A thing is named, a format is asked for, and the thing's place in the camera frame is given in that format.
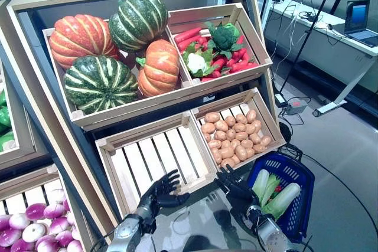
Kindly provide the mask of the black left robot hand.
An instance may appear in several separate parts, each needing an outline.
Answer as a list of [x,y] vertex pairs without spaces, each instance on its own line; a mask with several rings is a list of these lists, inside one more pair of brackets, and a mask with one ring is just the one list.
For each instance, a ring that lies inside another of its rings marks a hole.
[[156,217],[161,208],[173,208],[184,204],[189,199],[190,193],[171,194],[180,183],[179,177],[178,170],[175,169],[155,181],[141,196],[138,208],[147,208],[150,210],[151,216]]

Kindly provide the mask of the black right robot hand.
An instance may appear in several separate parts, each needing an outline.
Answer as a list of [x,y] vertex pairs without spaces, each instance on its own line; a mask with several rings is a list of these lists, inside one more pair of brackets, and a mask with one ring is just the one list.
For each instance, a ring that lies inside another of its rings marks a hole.
[[246,212],[251,205],[259,205],[258,196],[228,163],[221,167],[214,182],[226,194],[232,208]]

